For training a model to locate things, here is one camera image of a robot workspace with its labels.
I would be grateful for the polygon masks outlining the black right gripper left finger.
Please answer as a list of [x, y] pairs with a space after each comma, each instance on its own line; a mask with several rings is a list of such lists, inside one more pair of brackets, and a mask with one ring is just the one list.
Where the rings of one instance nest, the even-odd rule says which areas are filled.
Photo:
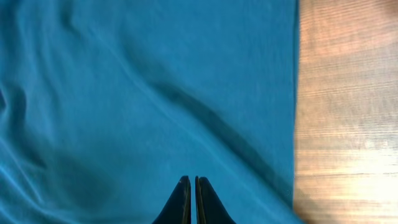
[[191, 224], [191, 185], [182, 176], [153, 224]]

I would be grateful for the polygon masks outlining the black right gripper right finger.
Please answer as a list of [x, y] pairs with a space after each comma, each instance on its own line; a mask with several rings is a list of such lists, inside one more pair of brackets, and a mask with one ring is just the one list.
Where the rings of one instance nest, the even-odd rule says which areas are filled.
[[195, 201], [198, 224], [236, 223], [206, 177], [195, 177]]

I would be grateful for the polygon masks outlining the blue t-shirt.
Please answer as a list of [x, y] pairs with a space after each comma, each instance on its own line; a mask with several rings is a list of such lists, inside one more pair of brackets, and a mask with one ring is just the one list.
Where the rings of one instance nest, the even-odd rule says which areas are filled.
[[298, 1], [2, 1], [1, 222], [152, 223], [187, 175], [300, 223], [298, 59]]

